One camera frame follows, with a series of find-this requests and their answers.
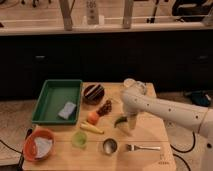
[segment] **green cup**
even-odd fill
[[[83,131],[77,131],[72,137],[72,145],[78,148],[85,148],[87,142],[87,135]]]

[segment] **small cup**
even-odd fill
[[[111,155],[116,152],[117,147],[117,142],[112,138],[108,138],[103,142],[103,151],[107,155]]]
[[[77,131],[72,137],[72,144],[74,147],[85,148],[87,142],[87,135],[83,131]]]

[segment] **cabinet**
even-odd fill
[[[0,37],[0,98],[37,98],[45,79],[212,89],[213,30]]]

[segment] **office chair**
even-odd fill
[[[180,19],[186,22],[199,22],[208,15],[213,7],[213,2],[204,5],[207,0],[176,0],[172,7],[172,15],[180,16]],[[181,7],[181,5],[191,4],[191,7]]]

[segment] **fork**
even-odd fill
[[[156,150],[159,151],[161,147],[142,147],[142,146],[137,146],[137,145],[132,145],[132,144],[126,144],[126,149],[128,151],[136,151],[136,150]]]

